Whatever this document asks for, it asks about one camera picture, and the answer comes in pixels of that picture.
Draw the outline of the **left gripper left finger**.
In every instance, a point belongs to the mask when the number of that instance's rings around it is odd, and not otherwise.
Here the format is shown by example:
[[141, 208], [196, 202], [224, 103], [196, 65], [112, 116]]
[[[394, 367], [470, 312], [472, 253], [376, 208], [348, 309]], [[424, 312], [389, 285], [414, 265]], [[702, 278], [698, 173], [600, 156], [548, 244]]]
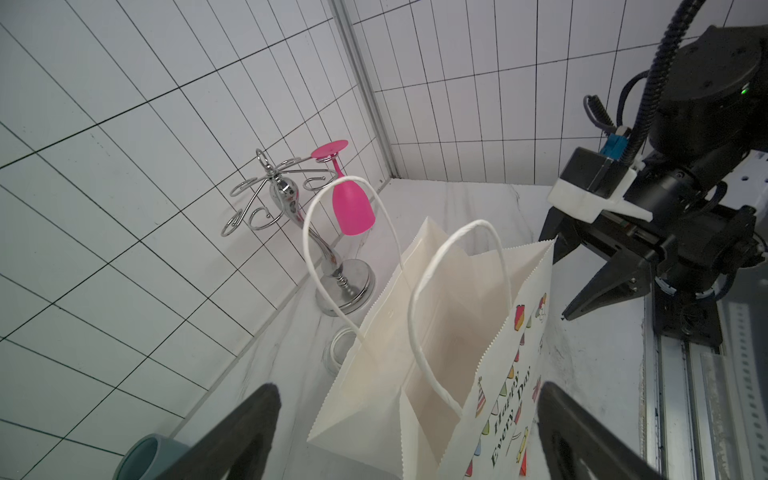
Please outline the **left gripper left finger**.
[[260, 479], [280, 409], [278, 386], [263, 384], [159, 477]]

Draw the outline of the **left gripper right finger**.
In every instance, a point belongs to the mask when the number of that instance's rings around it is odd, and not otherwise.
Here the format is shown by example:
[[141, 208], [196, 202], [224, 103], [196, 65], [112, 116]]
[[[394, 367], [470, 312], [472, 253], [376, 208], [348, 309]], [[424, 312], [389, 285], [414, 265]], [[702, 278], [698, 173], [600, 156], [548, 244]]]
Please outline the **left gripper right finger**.
[[662, 477], [555, 383], [543, 384], [537, 413], [552, 479]]

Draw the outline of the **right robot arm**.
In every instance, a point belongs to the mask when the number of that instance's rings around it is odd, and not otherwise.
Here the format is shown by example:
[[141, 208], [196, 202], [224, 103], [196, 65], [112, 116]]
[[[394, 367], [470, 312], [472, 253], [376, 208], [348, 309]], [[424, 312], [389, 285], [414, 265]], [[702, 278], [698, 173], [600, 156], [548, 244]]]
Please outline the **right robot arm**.
[[767, 253], [754, 208], [722, 205], [726, 177], [767, 148], [767, 29], [708, 28], [684, 36], [701, 9], [675, 11], [650, 68], [635, 121], [610, 118], [586, 96], [608, 136], [601, 152], [574, 150], [552, 187], [541, 236], [562, 259], [579, 246], [604, 266], [564, 310], [568, 320], [665, 284], [682, 305], [710, 296]]

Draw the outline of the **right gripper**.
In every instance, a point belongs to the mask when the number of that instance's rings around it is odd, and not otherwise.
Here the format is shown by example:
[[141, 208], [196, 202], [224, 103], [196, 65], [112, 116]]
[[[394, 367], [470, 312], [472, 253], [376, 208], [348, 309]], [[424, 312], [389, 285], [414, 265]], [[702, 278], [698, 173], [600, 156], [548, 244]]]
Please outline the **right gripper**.
[[563, 311], [572, 321], [594, 310], [647, 295], [656, 279], [696, 298], [719, 276], [765, 260], [754, 208], [721, 205], [720, 181], [702, 189], [684, 169], [638, 171], [625, 199], [653, 214], [650, 222], [603, 211], [593, 223], [556, 207], [547, 213], [539, 240], [554, 240], [556, 264], [580, 245], [603, 257], [604, 266]]

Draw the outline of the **white Happy Every Day bag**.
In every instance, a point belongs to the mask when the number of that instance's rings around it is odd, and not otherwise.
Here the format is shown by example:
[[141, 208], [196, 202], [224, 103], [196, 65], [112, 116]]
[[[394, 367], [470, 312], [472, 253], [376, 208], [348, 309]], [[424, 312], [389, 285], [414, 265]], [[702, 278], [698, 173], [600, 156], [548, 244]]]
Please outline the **white Happy Every Day bag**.
[[310, 430], [401, 479], [515, 479], [543, 385], [554, 244], [506, 248], [426, 219], [361, 323]]

